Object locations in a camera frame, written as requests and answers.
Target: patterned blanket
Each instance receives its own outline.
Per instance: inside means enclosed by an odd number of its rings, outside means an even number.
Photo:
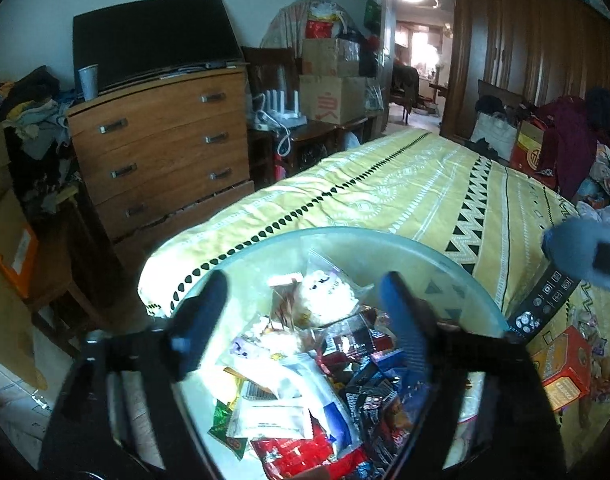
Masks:
[[[147,262],[138,293],[152,315],[169,315],[196,281],[229,255],[283,232],[360,226],[422,242],[473,275],[506,312],[541,266],[542,232],[573,206],[535,180],[423,130],[406,130],[280,181],[187,229]],[[575,309],[594,313],[610,346],[610,293],[581,283],[530,343],[559,335]],[[578,403],[557,414],[567,461],[586,452],[610,418],[594,403],[580,427]]]

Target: remote control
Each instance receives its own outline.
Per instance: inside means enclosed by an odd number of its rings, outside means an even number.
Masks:
[[[557,314],[580,283],[557,270],[547,267],[536,286],[507,318],[510,330],[528,343]]]

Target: drawer handle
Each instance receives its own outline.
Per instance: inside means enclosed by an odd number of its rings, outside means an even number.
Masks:
[[[218,180],[220,178],[226,177],[229,173],[231,173],[231,168],[227,168],[219,173],[210,173],[210,179]]]
[[[130,165],[125,166],[124,168],[120,168],[120,170],[114,170],[110,172],[112,178],[118,178],[120,176],[125,176],[130,174],[132,171],[136,171],[138,166],[136,162],[132,162]]]
[[[227,97],[227,94],[225,94],[224,92],[216,92],[214,94],[205,94],[205,95],[200,96],[200,102],[201,103],[211,103],[214,101],[222,101],[225,97]]]
[[[227,137],[229,137],[229,134],[227,132],[220,132],[217,135],[205,137],[205,144],[214,144],[215,142],[222,142],[223,140],[227,139]]]
[[[124,128],[125,126],[127,126],[127,124],[127,119],[118,119],[115,123],[99,126],[98,131],[102,134],[108,134],[114,130],[120,130],[121,128]]]
[[[143,213],[145,209],[147,209],[147,206],[145,204],[138,204],[134,207],[130,207],[129,209],[127,209],[127,211],[125,211],[125,216],[127,218],[131,218],[133,216]]]

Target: purple clothing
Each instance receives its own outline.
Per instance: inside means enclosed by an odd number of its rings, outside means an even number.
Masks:
[[[541,106],[536,116],[553,126],[545,131],[539,168],[555,161],[560,195],[571,200],[596,159],[596,134],[587,124],[585,102],[579,97],[559,97]]]

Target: white cable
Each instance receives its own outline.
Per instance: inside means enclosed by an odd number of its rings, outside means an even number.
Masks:
[[[254,99],[261,100],[261,106],[260,106],[260,109],[258,109],[256,111],[256,116],[260,120],[265,120],[265,122],[267,122],[267,123],[273,123],[275,126],[278,127],[277,133],[283,134],[282,139],[278,143],[278,146],[276,146],[276,153],[278,154],[278,156],[283,156],[283,157],[288,156],[291,153],[290,130],[288,129],[287,126],[285,126],[281,122],[277,121],[274,117],[272,117],[271,115],[269,115],[267,112],[264,111],[264,104],[265,104],[265,95],[264,94],[258,94],[256,97],[254,97]],[[281,150],[285,143],[287,143],[287,151],[282,152]]]

